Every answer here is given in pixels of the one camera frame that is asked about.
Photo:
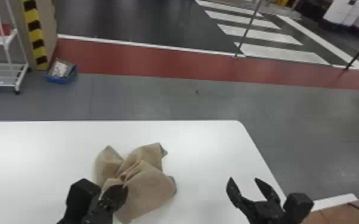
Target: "floor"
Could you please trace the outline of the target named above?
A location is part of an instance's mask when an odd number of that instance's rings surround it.
[[[257,14],[238,51],[237,44],[253,10],[217,2],[114,0],[106,5],[70,0],[56,2],[56,8],[59,37],[68,40],[141,43],[227,55],[237,52],[247,57],[337,68],[346,66],[354,56],[310,31],[300,20],[263,12]],[[101,25],[104,23],[109,24],[108,29]],[[353,66],[359,69],[359,60]]]
[[[222,4],[226,4],[226,5],[233,5],[233,6],[237,6],[237,7],[248,8],[248,9],[254,10],[257,6],[258,0],[255,0],[255,2],[253,2],[253,0],[250,0],[250,1],[247,1],[247,0],[213,0],[212,2],[222,3]],[[263,0],[261,6],[259,7],[259,12],[272,14],[272,15],[286,15],[290,18],[296,18],[296,19],[301,18],[301,14],[298,13],[297,11],[292,11],[288,7],[281,7],[279,5],[273,4],[273,0],[270,0],[270,2],[268,2],[268,0]]]
[[[359,91],[101,74],[64,86],[41,75],[20,96],[0,92],[0,120],[235,119],[285,193],[359,198]]]
[[[81,73],[359,89],[359,70],[114,43],[60,39],[55,54]]]
[[[308,18],[303,18],[299,23],[306,28],[325,38],[349,55],[355,55],[359,51],[359,35],[353,35],[346,31],[328,31],[318,27],[318,24]]]

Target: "yellow and black striped pillar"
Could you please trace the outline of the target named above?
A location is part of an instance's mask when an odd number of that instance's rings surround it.
[[[36,60],[36,68],[38,70],[46,70],[49,64],[36,1],[23,0],[23,6],[29,41],[32,43],[32,53]]]

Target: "robotic arm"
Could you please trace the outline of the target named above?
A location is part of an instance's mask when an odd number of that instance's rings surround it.
[[[100,197],[98,185],[81,179],[71,185],[64,217],[57,224],[112,224],[113,213],[125,203],[128,187],[114,185]]]
[[[255,182],[266,201],[251,201],[241,195],[233,178],[227,183],[227,194],[231,202],[242,211],[250,224],[299,224],[310,213],[313,201],[302,193],[291,193],[281,208],[280,198],[266,182],[255,178]]]
[[[283,210],[273,188],[258,178],[255,182],[266,201],[255,202],[243,197],[233,178],[227,183],[231,202],[246,215],[250,224],[299,224],[309,215],[313,202],[306,194],[289,194]],[[100,187],[87,179],[71,185],[66,212],[57,224],[111,224],[113,213],[126,201],[128,187],[114,185],[101,197],[100,193]]]

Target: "white floor marking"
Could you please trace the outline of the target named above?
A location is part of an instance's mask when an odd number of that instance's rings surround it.
[[[338,64],[333,64],[332,66],[333,66],[334,68],[337,68],[337,69],[344,69],[344,68],[346,68],[346,66],[340,66],[340,65],[338,65]],[[350,69],[350,70],[359,70],[359,68],[355,68],[354,66],[351,66],[349,69]]]
[[[329,65],[326,60],[322,59],[320,56],[312,52],[295,51],[246,43],[241,46],[241,51],[242,53],[244,53],[244,55],[252,57]]]
[[[206,1],[200,1],[200,0],[196,0],[196,2],[201,6],[217,8],[219,10],[227,10],[227,11],[232,11],[232,12],[236,12],[236,13],[253,15],[253,12],[254,12],[254,10],[249,10],[246,8],[239,8],[239,7],[234,7],[234,6],[224,5],[224,4],[214,3],[214,2],[206,2]],[[260,13],[257,13],[256,16],[262,17],[263,15]]]
[[[193,53],[201,53],[201,54],[215,54],[215,55],[224,55],[233,57],[235,53],[230,52],[222,52],[222,51],[208,51],[208,50],[201,50],[201,49],[193,49],[193,48],[180,48],[176,46],[164,46],[164,45],[156,45],[156,44],[149,44],[149,43],[137,43],[137,42],[130,42],[130,41],[117,41],[117,40],[109,40],[109,39],[102,39],[102,38],[88,38],[84,36],[72,36],[72,35],[65,35],[65,34],[58,34],[58,38],[60,39],[71,39],[77,41],[89,41],[89,42],[97,42],[97,43],[112,43],[118,45],[129,45],[129,46],[141,46],[145,48],[158,48],[158,49],[167,49],[167,50],[174,50],[174,51],[187,51]]]
[[[219,20],[227,20],[227,21],[232,21],[232,22],[236,22],[236,23],[244,23],[244,24],[249,24],[249,22],[250,22],[250,18],[246,18],[246,17],[242,17],[242,16],[229,15],[226,13],[218,13],[218,12],[209,11],[209,10],[205,10],[205,11],[210,17],[216,18]],[[273,28],[273,29],[278,29],[278,30],[280,29],[274,23],[272,23],[270,21],[266,21],[266,20],[254,19],[252,24],[255,26],[268,27],[268,28]]]
[[[313,40],[315,40],[317,43],[319,43],[321,46],[325,47],[327,50],[331,51],[333,54],[337,55],[339,58],[343,59],[344,61],[346,61],[347,63],[349,63],[352,60],[352,57],[350,55],[348,55],[347,53],[343,52],[341,49],[337,48],[336,46],[334,46],[332,43],[326,41],[325,39],[323,39],[322,37],[320,37],[319,35],[313,33],[312,31],[308,30],[307,28],[305,28],[304,26],[300,25],[299,23],[293,21],[291,18],[283,16],[283,15],[277,15],[278,18],[282,19],[283,21],[285,21],[286,23],[288,23],[289,25],[293,26],[294,28],[296,28],[297,30],[301,31],[302,33],[304,33],[306,36],[312,38]],[[359,61],[355,61],[354,62],[354,67],[356,69],[359,69]]]
[[[221,28],[221,30],[228,34],[233,36],[243,36],[245,33],[245,28],[242,27],[236,27],[236,26],[228,26],[228,25],[222,25],[219,24],[218,27]],[[280,33],[271,33],[271,32],[265,32],[260,30],[253,30],[250,29],[246,35],[247,38],[254,38],[254,39],[262,39],[265,41],[274,41],[274,42],[280,42],[280,43],[292,43],[296,45],[303,45],[298,40],[293,38],[291,35],[285,35]]]

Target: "metal shelf rack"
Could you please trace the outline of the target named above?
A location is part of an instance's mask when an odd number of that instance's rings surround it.
[[[4,34],[3,28],[2,28],[2,20],[0,16],[0,46],[4,47],[5,56],[7,58],[7,63],[0,63],[0,86],[10,86],[14,88],[14,92],[16,94],[20,93],[20,86],[22,83],[23,78],[25,77],[26,72],[28,71],[29,64],[28,59],[26,57],[26,54],[24,52],[24,47],[22,44],[22,39],[20,37],[20,34],[17,30],[17,23],[14,18],[13,11],[11,10],[11,5],[9,0],[4,0],[5,4],[7,6],[7,10],[12,22],[12,25],[14,29],[11,31],[11,34],[6,36]],[[13,64],[11,61],[10,56],[10,45],[12,41],[18,38],[18,42],[20,44],[20,48],[25,60],[24,64]]]

